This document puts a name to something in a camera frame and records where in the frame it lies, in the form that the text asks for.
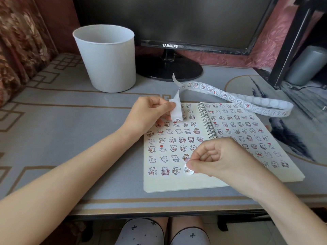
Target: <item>curtain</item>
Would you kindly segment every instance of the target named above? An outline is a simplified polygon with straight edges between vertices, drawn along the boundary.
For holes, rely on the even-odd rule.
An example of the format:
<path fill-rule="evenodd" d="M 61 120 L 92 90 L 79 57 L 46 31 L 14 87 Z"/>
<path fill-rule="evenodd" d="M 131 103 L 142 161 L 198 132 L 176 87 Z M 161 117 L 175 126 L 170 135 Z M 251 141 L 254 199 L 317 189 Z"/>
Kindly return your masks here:
<path fill-rule="evenodd" d="M 34 0 L 0 0 L 0 107 L 57 54 Z"/>

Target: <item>monitor base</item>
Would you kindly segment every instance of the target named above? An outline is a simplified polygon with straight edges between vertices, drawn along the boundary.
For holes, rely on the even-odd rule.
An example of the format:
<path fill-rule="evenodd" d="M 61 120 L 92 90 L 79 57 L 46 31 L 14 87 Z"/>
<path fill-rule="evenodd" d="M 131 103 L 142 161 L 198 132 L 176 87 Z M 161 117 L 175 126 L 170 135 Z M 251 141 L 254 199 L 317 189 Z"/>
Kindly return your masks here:
<path fill-rule="evenodd" d="M 180 82 L 198 78 L 203 72 L 197 62 L 174 54 L 173 49 L 165 49 L 161 57 L 142 55 L 136 57 L 136 73 L 158 81 L 172 82 L 173 73 Z"/>

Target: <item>computer monitor screen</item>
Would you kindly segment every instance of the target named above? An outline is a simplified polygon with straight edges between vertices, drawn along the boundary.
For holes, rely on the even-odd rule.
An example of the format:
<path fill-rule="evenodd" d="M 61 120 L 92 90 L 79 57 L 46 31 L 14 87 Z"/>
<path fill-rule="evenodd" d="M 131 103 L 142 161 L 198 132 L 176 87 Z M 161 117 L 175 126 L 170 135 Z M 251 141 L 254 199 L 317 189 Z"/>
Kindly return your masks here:
<path fill-rule="evenodd" d="M 136 45 L 247 55 L 277 0 L 74 1 L 81 25 L 130 28 Z"/>

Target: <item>hand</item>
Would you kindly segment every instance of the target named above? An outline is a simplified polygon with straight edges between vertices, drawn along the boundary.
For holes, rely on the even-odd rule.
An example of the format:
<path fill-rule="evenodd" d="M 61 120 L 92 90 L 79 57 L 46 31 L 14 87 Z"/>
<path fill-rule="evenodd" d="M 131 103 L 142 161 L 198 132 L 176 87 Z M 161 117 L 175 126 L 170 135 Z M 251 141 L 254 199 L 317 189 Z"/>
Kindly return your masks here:
<path fill-rule="evenodd" d="M 142 136 L 154 123 L 163 124 L 161 118 L 171 120 L 170 111 L 175 108 L 174 102 L 169 102 L 159 96 L 139 97 L 134 103 L 123 127 L 136 136 Z"/>
<path fill-rule="evenodd" d="M 217 177 L 255 200 L 271 184 L 279 181 L 230 137 L 204 141 L 192 153 L 187 167 L 197 173 Z"/>

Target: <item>gray tabletop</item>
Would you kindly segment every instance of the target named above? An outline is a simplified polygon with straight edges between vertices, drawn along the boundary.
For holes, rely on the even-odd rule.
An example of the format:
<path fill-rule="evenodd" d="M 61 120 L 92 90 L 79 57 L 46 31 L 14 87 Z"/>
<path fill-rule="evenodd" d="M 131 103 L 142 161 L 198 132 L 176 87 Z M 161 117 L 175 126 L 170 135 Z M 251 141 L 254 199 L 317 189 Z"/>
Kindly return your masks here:
<path fill-rule="evenodd" d="M 198 79 L 228 92 L 288 100 L 252 69 L 203 66 Z M 170 99 L 174 83 L 137 77 L 123 93 L 94 89 L 80 56 L 59 55 L 22 93 L 0 109 L 0 198 L 67 161 L 114 132 L 139 96 Z M 193 91 L 181 99 L 217 102 Z M 310 206 L 327 206 L 327 162 L 322 126 L 297 108 L 275 120 L 259 116 L 305 175 L 287 186 Z M 90 189 L 71 214 L 135 214 L 245 210 L 261 208 L 231 187 L 146 193 L 143 190 L 143 139 L 132 146 Z"/>

